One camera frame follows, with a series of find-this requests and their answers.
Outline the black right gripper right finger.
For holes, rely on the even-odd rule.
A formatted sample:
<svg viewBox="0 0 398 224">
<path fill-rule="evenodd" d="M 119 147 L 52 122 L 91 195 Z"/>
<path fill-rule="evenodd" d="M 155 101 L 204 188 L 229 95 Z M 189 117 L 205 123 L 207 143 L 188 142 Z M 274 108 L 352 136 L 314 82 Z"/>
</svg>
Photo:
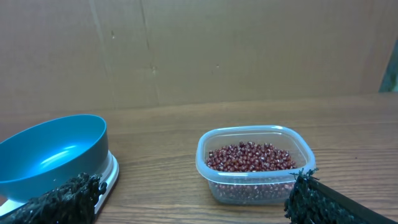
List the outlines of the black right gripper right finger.
<svg viewBox="0 0 398 224">
<path fill-rule="evenodd" d="M 321 183 L 318 169 L 294 173 L 295 183 L 284 202 L 291 224 L 397 224 Z"/>
</svg>

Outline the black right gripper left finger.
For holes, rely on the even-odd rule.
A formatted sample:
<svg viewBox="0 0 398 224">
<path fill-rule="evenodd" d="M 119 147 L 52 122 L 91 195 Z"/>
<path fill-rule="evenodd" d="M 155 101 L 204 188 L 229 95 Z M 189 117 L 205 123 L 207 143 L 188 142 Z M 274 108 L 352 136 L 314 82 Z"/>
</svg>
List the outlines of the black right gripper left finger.
<svg viewBox="0 0 398 224">
<path fill-rule="evenodd" d="M 1 224 L 92 224 L 95 205 L 107 190 L 98 174 L 80 173 L 63 185 L 1 218 Z"/>
</svg>

